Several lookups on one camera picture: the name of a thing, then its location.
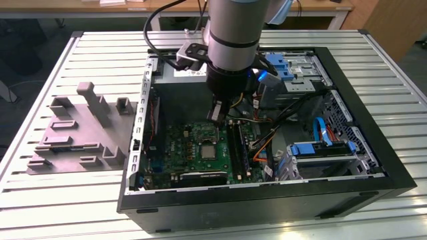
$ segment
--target blue latch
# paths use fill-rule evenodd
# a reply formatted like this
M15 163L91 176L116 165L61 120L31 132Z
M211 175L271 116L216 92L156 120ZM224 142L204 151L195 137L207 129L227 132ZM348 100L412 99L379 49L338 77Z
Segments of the blue latch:
M292 152L294 156L296 156L299 154L299 149L296 148L295 145L291 146L291 152Z
M347 142L347 144L348 144L348 148L350 148L351 152L355 153L358 150L356 144L352 141Z
M299 143L295 145L296 145L298 151L302 155L315 154L315 148L311 143Z
M294 74L290 72L290 64L282 54L267 54L266 59L274 65L283 81L292 81Z

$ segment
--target white table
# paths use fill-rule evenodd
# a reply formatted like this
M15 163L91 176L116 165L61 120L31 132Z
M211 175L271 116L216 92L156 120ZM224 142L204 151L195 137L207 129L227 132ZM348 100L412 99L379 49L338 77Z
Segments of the white table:
M152 43L178 48L179 31L152 32ZM427 98L371 36L358 31L264 31L262 46L328 47L418 187L344 218L156 235L172 239L396 239L427 236ZM0 239L131 240L151 236L116 213L122 171L27 175L27 161L48 126L53 96L95 93L139 98L147 58L142 32L86 32L71 38L0 164Z

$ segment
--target wooden desk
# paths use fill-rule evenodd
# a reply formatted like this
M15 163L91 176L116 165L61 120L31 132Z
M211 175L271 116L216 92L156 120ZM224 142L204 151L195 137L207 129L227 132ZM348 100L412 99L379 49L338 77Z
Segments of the wooden desk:
M135 18L148 17L151 12L174 2L174 0L147 0L146 2L127 2L126 5L100 7L98 1L82 0L0 0L0 19L41 19L41 18ZM334 17L330 30L342 27L347 13L354 9L350 0L342 3L330 0L300 0L302 16ZM299 5L291 6L290 17L299 14ZM162 12L151 22L152 30L160 30L160 17L199 16L198 0L187 0L182 4Z
M174 0L151 0L151 9L158 9ZM347 14L354 10L350 0L342 0L342 3L330 0L300 0L303 17L334 17L328 30L339 30L346 20ZM299 4L294 2L288 17L296 17L299 14ZM196 17L199 16L198 0L187 0L179 5L166 9L160 13L160 17Z

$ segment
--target black cable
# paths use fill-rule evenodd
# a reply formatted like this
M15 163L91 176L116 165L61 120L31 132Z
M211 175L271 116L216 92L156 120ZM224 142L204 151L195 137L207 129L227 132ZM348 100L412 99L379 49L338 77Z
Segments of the black cable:
M296 2L298 2L298 14L296 14L296 17L302 17L303 16L302 2L300 2L300 0L296 0Z
M280 128L280 123L287 120L288 117L291 117L300 107L303 106L304 102L318 96L322 96L327 94L330 90L323 89L320 91L312 92L312 93L306 93L304 96L302 96L295 102L291 103L290 106L287 106L283 111L280 112L279 116L276 117L275 121L272 122L272 126L270 129L270 132L252 143L252 146L258 145L262 143L264 140L271 138L271 136L276 133L278 129Z
M206 10L207 10L207 5L208 5L208 1L204 1L204 5L203 5L203 10L200 12L200 17L199 17L199 21L198 21L198 24L195 26L195 29L194 29L194 33L196 33L196 31L199 30L200 28L200 25L202 25L202 20L203 20L203 15L206 14Z
M274 156L274 147L272 147L272 145L274 145L272 142L270 142L267 144L267 146L266 146L266 154L267 154L267 165L272 170L271 178L272 178L272 181L275 181L275 178L276 178L276 176L275 176L275 156Z
M178 64L175 64L164 55L163 53L159 51L159 49L155 47L155 45L152 44L152 42L150 41L150 38L148 38L148 26L151 26L151 23L152 23L152 19L155 18L155 16L166 9L174 7L175 5L186 2L187 0L178 0L175 2L171 2L170 4L164 5L163 7L158 8L152 14L150 15L150 17L147 18L147 21L146 21L146 24L144 24L144 39L146 39L146 42L150 46L150 48L152 49L152 51L155 52L155 54L158 54L159 58L167 63L171 65L172 68L175 68L178 71L180 70L184 70L186 69L186 66L179 66Z
M306 93L295 102L291 103L290 106L287 106L282 112L279 113L279 116L276 117L275 121L272 122L272 127L276 127L280 124L280 121L286 120L290 116L292 116L295 114L295 112L298 111L298 109L302 107L303 103L318 96L322 96L324 94L327 94L330 92L330 90L323 89L320 91L316 92L311 92L311 93Z
M202 5L200 5L200 0L198 0L198 4L199 4L199 14L202 15Z

